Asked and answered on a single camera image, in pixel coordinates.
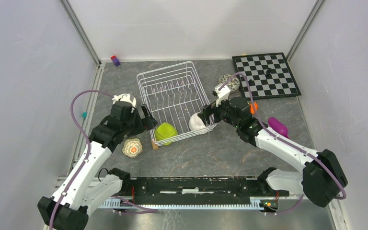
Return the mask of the white round bowl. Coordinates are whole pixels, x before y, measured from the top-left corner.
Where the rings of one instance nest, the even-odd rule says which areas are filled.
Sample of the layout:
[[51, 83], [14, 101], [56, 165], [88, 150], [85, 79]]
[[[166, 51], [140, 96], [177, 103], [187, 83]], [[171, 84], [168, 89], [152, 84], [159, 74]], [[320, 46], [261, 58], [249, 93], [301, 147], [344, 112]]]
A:
[[198, 113], [195, 113], [190, 117], [188, 126], [191, 131], [194, 131], [198, 135], [203, 135], [212, 131], [216, 124], [206, 126], [202, 119], [198, 116]]

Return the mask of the green square plastic bowl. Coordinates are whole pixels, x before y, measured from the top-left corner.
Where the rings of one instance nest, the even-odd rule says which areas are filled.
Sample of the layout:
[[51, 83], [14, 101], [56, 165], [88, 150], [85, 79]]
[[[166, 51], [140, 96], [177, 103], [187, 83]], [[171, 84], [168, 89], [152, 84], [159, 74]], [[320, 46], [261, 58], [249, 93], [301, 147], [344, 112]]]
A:
[[164, 141], [178, 135], [177, 129], [170, 123], [161, 123], [155, 130], [156, 141]]

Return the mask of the cream lobed small bowl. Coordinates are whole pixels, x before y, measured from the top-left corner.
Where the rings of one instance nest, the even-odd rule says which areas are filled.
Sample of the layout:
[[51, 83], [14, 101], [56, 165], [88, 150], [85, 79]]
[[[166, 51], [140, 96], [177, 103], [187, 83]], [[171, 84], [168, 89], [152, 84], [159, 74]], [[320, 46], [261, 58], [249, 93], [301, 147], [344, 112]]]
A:
[[122, 147], [122, 153], [129, 158], [137, 157], [143, 151], [139, 138], [127, 139]]

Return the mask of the pink patterned bowl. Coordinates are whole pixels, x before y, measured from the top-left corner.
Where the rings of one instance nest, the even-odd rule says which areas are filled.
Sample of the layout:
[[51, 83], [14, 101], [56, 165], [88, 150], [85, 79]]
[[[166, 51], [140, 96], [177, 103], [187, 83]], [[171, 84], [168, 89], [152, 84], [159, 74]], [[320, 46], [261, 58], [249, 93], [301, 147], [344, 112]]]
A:
[[[218, 79], [218, 84], [225, 83], [229, 78], [231, 77], [231, 74], [224, 74]], [[233, 92], [240, 87], [240, 81], [237, 77], [233, 78], [227, 83], [228, 88]]]

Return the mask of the large white ribbed bowl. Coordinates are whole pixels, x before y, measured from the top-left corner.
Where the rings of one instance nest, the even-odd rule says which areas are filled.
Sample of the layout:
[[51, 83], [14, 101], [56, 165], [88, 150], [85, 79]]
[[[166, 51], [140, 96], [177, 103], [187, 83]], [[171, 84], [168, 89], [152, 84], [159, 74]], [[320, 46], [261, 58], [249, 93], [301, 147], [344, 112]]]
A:
[[134, 95], [132, 95], [130, 93], [122, 94], [119, 101], [131, 103], [134, 108], [136, 108], [136, 106], [137, 106], [136, 98], [134, 97]]

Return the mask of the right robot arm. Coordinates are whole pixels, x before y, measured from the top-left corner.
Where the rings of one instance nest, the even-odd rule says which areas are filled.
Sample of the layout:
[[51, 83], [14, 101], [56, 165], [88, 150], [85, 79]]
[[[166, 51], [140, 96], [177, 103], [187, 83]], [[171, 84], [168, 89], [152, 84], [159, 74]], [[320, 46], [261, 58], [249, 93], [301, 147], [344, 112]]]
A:
[[261, 194], [269, 196], [275, 190], [286, 190], [305, 195], [319, 207], [326, 207], [334, 199], [347, 198], [348, 180], [332, 151], [310, 149], [279, 134], [251, 112], [251, 104], [245, 98], [217, 99], [196, 116], [206, 126], [211, 116], [216, 123], [230, 124], [242, 141], [276, 155], [296, 169], [271, 170], [257, 183]]

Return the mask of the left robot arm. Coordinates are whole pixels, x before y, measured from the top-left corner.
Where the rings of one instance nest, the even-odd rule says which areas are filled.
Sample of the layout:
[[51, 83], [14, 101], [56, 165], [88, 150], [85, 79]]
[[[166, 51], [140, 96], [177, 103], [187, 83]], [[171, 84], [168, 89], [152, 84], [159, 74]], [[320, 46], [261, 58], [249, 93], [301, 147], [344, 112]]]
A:
[[66, 180], [51, 197], [42, 197], [38, 202], [38, 210], [49, 229], [82, 230], [89, 216], [110, 196], [130, 192], [130, 174], [116, 168], [92, 189], [88, 187], [105, 160], [126, 137], [157, 125], [145, 104], [141, 110], [144, 117], [131, 103], [115, 102], [110, 114], [92, 129], [84, 153]]

